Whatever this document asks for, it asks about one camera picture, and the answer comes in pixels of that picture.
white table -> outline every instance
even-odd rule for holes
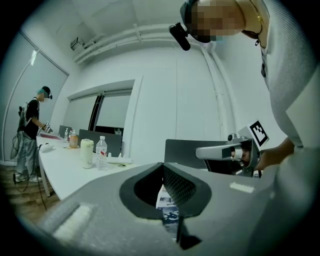
[[[108,164],[107,171],[99,171],[96,168],[96,154],[92,153],[93,166],[91,169],[84,169],[81,166],[80,148],[65,149],[67,143],[63,139],[44,138],[40,135],[36,137],[36,143],[37,146],[46,143],[54,146],[52,151],[39,152],[39,165],[45,194],[50,196],[47,176],[60,200],[65,199],[90,181],[138,166],[130,164],[126,167],[119,167],[118,164]]]

black chair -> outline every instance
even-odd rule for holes
[[[58,133],[59,137],[61,137],[61,138],[65,137],[65,132],[66,132],[67,128],[68,128],[68,136],[69,136],[69,133],[70,133],[72,128],[69,127],[69,126],[60,125],[59,133]]]
[[[111,153],[113,157],[118,157],[121,152],[121,135],[80,129],[78,136],[78,146],[80,146],[81,140],[89,139],[94,143],[93,152],[96,152],[96,145],[100,140],[100,136],[105,137],[105,143],[107,144],[107,153]]]

sneaker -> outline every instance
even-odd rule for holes
[[[30,177],[29,182],[38,182],[38,180],[40,182],[40,181],[42,181],[42,178],[41,177],[37,177],[36,175],[33,175],[33,176]]]
[[[28,180],[28,177],[24,176],[21,173],[15,175],[15,182],[25,182]]]

plastic bottle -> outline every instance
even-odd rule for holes
[[[65,129],[65,132],[64,132],[64,142],[65,142],[65,143],[68,142],[68,128]]]
[[[69,147],[76,149],[78,148],[78,136],[76,134],[76,130],[72,130],[72,134],[70,136]]]
[[[105,136],[100,136],[100,140],[95,148],[96,153],[96,167],[99,171],[107,170],[107,144]]]
[[[72,134],[72,129],[71,129],[70,132],[69,132],[68,142],[70,142],[71,134]]]

label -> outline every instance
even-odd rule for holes
[[[98,156],[106,156],[107,155],[107,149],[106,148],[96,149],[96,154]]]

